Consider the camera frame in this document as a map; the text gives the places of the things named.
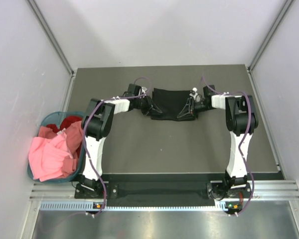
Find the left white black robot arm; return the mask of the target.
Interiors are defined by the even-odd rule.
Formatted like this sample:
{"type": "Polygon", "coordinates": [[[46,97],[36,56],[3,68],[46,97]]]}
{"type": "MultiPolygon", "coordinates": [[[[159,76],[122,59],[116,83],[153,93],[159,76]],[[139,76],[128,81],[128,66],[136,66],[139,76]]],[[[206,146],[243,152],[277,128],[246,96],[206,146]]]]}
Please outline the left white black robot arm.
{"type": "Polygon", "coordinates": [[[77,193],[88,193],[92,198],[106,195],[106,186],[101,178],[105,140],[112,128],[114,116],[134,109],[147,116],[162,114],[161,109],[148,95],[148,90],[136,84],[129,84],[128,90],[122,96],[105,100],[92,99],[89,102],[82,120],[85,163],[76,188],[77,193]]]}

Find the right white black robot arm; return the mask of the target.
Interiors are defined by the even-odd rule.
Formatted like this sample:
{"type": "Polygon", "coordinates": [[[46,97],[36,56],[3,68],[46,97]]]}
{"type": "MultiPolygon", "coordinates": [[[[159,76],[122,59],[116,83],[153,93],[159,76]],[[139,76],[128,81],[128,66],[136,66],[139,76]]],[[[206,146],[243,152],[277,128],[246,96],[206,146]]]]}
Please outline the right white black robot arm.
{"type": "Polygon", "coordinates": [[[184,108],[177,115],[178,119],[198,117],[200,112],[214,109],[225,111],[226,127],[230,133],[231,146],[229,163],[222,183],[213,186],[210,195],[234,197],[243,190],[248,190],[248,175],[251,174],[248,164],[248,149],[251,138],[259,121],[253,97],[242,91],[235,93],[217,92],[213,85],[203,88],[204,95],[193,88],[189,93],[184,108]]]}

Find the black t shirt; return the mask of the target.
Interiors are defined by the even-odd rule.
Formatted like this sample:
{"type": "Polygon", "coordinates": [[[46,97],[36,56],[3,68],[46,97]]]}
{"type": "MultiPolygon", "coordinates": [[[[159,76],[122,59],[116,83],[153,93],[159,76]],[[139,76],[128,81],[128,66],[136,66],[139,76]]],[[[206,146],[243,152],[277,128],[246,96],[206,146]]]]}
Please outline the black t shirt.
{"type": "Polygon", "coordinates": [[[151,119],[172,121],[195,120],[195,115],[189,112],[189,98],[190,90],[169,91],[154,88],[152,100],[161,113],[152,111],[150,114],[151,119]]]}

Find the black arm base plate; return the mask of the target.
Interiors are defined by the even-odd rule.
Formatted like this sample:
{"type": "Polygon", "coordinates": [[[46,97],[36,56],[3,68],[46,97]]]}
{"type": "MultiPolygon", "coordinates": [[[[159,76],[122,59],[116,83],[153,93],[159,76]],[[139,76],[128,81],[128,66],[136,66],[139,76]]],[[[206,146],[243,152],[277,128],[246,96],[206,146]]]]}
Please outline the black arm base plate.
{"type": "Polygon", "coordinates": [[[75,198],[106,198],[109,207],[192,207],[241,201],[252,191],[247,177],[230,179],[224,173],[103,174],[101,179],[78,177],[75,198]]]}

